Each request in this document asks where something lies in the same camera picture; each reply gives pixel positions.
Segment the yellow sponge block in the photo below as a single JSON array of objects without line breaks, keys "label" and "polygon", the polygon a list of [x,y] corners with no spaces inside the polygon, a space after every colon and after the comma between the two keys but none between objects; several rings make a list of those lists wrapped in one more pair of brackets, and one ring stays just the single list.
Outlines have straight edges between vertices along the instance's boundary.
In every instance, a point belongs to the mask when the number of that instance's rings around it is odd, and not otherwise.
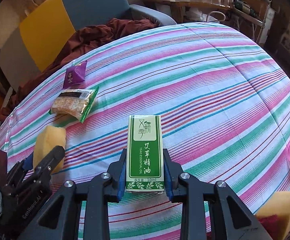
[{"label": "yellow sponge block", "polygon": [[66,145],[66,129],[48,125],[38,135],[33,152],[33,167],[35,168],[41,160],[55,147]]}]

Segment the large yellow sponge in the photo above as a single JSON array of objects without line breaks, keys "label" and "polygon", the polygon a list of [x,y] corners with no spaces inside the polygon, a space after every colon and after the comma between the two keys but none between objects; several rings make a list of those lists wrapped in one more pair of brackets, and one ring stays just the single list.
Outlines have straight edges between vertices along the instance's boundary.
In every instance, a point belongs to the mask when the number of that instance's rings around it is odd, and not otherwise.
[{"label": "large yellow sponge", "polygon": [[255,216],[272,239],[285,239],[290,232],[290,191],[277,191]]}]

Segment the green essential oil box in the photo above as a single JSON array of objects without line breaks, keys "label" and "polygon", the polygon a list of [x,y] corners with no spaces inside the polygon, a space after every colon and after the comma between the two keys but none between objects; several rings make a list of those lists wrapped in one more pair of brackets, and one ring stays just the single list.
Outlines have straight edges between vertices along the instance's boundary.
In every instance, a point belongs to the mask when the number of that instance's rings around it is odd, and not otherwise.
[{"label": "green essential oil box", "polygon": [[163,143],[159,115],[129,116],[126,162],[126,191],[164,191]]}]

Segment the green wrapped cracker pack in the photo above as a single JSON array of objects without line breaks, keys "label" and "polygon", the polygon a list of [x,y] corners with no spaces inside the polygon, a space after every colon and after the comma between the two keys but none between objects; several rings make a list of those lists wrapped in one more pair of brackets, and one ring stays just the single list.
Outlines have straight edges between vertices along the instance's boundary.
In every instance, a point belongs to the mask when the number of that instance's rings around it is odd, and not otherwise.
[{"label": "green wrapped cracker pack", "polygon": [[99,86],[94,89],[63,89],[52,103],[49,114],[65,114],[83,123],[95,103]]}]

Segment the purple packet on bed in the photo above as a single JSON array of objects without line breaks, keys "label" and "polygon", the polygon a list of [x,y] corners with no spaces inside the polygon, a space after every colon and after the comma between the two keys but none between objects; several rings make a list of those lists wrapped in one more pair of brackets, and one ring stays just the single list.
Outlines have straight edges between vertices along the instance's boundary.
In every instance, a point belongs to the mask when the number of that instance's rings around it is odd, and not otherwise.
[{"label": "purple packet on bed", "polygon": [[63,83],[63,89],[68,89],[74,85],[79,85],[85,81],[87,61],[75,64],[70,68],[67,68],[65,73],[65,79]]}]

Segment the grey yellow blue headboard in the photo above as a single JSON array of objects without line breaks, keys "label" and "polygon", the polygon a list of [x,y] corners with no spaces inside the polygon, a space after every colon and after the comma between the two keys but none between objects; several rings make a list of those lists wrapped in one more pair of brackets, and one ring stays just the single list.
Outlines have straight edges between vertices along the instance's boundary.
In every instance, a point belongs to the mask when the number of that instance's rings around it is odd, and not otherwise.
[{"label": "grey yellow blue headboard", "polygon": [[11,33],[0,49],[0,67],[10,86],[43,72],[79,29],[123,18],[128,0],[46,0]]}]

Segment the dark red blanket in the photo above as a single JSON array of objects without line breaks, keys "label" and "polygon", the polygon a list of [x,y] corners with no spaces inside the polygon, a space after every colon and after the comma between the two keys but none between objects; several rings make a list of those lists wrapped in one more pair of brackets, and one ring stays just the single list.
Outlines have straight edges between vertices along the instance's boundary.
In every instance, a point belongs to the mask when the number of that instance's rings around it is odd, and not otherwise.
[{"label": "dark red blanket", "polygon": [[120,20],[113,18],[106,24],[88,26],[76,31],[65,43],[56,59],[41,74],[18,87],[18,90],[12,94],[7,105],[0,110],[0,122],[4,122],[14,108],[42,81],[72,60],[122,37],[157,27],[158,23],[149,19]]}]

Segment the wooden side table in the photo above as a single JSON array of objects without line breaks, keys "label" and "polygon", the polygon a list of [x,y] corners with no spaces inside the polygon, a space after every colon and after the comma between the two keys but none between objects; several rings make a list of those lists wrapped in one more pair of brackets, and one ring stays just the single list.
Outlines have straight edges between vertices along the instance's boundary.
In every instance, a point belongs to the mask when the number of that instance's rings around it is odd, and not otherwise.
[{"label": "wooden side table", "polygon": [[177,23],[183,23],[183,7],[193,7],[202,11],[208,10],[209,12],[216,10],[227,11],[231,9],[231,5],[222,4],[216,0],[142,0],[142,2],[150,8],[155,4],[170,6],[172,18]]}]

